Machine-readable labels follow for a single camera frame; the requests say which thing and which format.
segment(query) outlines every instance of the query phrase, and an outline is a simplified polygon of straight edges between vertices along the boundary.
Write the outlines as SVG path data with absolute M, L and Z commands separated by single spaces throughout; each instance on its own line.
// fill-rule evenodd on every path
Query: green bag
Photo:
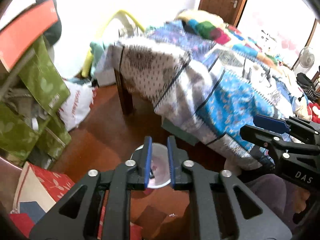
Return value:
M 16 160 L 18 165 L 23 165 L 35 145 L 57 159 L 71 140 L 56 115 L 70 91 L 50 60 L 43 37 L 31 47 L 35 55 L 20 70 L 19 77 L 49 115 L 46 119 L 37 117 L 39 129 L 34 131 L 23 121 L 23 116 L 0 102 L 0 148 L 12 155 L 8 159 Z

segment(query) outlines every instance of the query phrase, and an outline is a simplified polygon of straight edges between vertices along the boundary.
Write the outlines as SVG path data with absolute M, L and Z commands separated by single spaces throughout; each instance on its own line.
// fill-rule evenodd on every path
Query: patchwork blanket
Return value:
M 266 150 L 242 140 L 239 130 L 253 125 L 257 114 L 293 115 L 296 98 L 255 57 L 186 33 L 174 21 L 111 44 L 97 70 L 105 67 L 118 70 L 149 98 L 156 114 L 243 169 L 273 167 Z
M 185 10 L 176 18 L 186 22 L 201 37 L 255 57 L 277 70 L 277 60 L 274 57 L 263 53 L 253 39 L 243 36 L 236 27 L 223 22 L 218 15 L 201 10 Z

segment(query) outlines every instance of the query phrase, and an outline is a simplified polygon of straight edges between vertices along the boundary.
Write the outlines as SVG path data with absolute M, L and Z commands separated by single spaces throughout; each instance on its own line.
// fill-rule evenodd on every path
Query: orange folder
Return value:
M 30 45 L 58 21 L 52 0 L 22 13 L 0 32 L 0 60 L 8 72 Z

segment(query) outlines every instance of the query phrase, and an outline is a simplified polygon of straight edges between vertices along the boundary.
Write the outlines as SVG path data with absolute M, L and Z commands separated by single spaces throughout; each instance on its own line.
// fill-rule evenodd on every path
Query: bed leg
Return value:
M 133 111 L 132 95 L 125 89 L 123 76 L 119 71 L 115 70 L 115 76 L 122 113 L 124 115 L 131 114 Z

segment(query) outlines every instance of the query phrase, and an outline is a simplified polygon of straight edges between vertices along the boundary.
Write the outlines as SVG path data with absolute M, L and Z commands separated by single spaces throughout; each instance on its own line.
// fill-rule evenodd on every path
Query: white bucket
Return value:
M 161 188 L 171 182 L 168 149 L 163 144 L 152 143 L 151 169 L 155 177 L 149 180 L 148 188 Z

